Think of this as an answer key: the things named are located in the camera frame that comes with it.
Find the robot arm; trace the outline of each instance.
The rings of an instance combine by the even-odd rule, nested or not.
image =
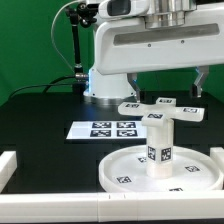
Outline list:
[[[92,91],[88,95],[112,96],[113,86],[118,89],[117,80],[124,74],[197,67],[199,76],[192,86],[192,93],[199,97],[208,66],[224,62],[224,3],[88,0],[86,7],[98,12],[94,29],[94,72],[90,74]],[[114,80],[116,84],[111,85],[110,77],[110,93],[99,93],[98,83],[105,80],[105,87],[105,76],[111,75],[114,78],[119,75]],[[129,88],[120,94],[121,98],[133,94],[134,90]]]

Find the white round platform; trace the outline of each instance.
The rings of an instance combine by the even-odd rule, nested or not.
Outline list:
[[[146,146],[115,151],[99,165],[107,192],[200,191],[222,189],[223,175],[213,160],[197,151],[173,147],[173,175],[154,179],[146,174]]]

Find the cable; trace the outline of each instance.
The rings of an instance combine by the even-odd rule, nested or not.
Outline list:
[[[54,20],[52,22],[52,26],[51,26],[51,42],[52,45],[54,47],[54,49],[56,50],[56,52],[61,56],[61,58],[63,59],[63,61],[66,63],[66,65],[73,71],[73,67],[72,65],[68,62],[68,60],[64,57],[64,55],[59,51],[59,49],[57,48],[56,42],[55,42],[55,38],[54,38],[54,31],[55,31],[55,25],[56,22],[58,20],[59,15],[61,14],[61,12],[68,6],[73,5],[75,3],[78,2],[83,2],[82,0],[76,0],[76,1],[72,1],[67,3],[66,5],[62,6],[61,9],[57,12],[57,14],[54,17]]]
[[[13,91],[10,95],[8,100],[10,100],[16,93],[25,90],[25,89],[31,89],[31,88],[41,88],[41,87],[47,87],[47,86],[72,86],[73,83],[63,83],[63,84],[43,84],[43,85],[32,85],[32,86],[24,86],[21,87],[19,89],[16,89],[15,91]]]
[[[75,76],[74,75],[72,75],[72,76],[62,76],[60,78],[57,78],[57,79],[53,80],[48,86],[46,86],[46,88],[43,90],[43,93],[47,93],[47,91],[52,87],[50,85],[53,85],[57,82],[60,82],[60,81],[66,80],[66,79],[72,79],[72,78],[74,79]]]

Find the black cable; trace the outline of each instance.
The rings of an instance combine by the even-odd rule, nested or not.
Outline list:
[[[15,91],[13,91],[10,95],[9,95],[9,98],[8,100],[10,100],[16,93],[22,91],[22,90],[25,90],[25,89],[32,89],[32,88],[41,88],[41,87],[47,87],[47,86],[72,86],[73,83],[63,83],[63,84],[43,84],[43,85],[32,85],[32,86],[24,86],[24,87],[21,87],[19,89],[16,89]]]
[[[66,79],[72,79],[72,78],[75,78],[75,76],[62,76],[60,78],[57,78],[55,80],[53,80],[48,86],[46,86],[46,88],[43,90],[43,93],[47,93],[47,91],[52,87],[51,85],[57,83],[57,82],[60,82],[60,81],[63,81],[63,80],[66,80]]]

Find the black tabletop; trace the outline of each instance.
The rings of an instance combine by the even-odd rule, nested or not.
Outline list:
[[[206,109],[200,123],[175,121],[175,145],[205,154],[224,145],[223,103],[208,93],[192,100],[188,92],[145,92],[142,101],[155,103],[159,96],[176,98],[177,106]],[[133,119],[141,117],[121,116],[117,106],[85,103],[72,93],[16,95],[0,107],[0,151],[16,150],[18,159],[3,194],[103,191],[98,181],[101,159],[120,148],[145,144],[145,139],[68,141],[69,128],[73,121]]]

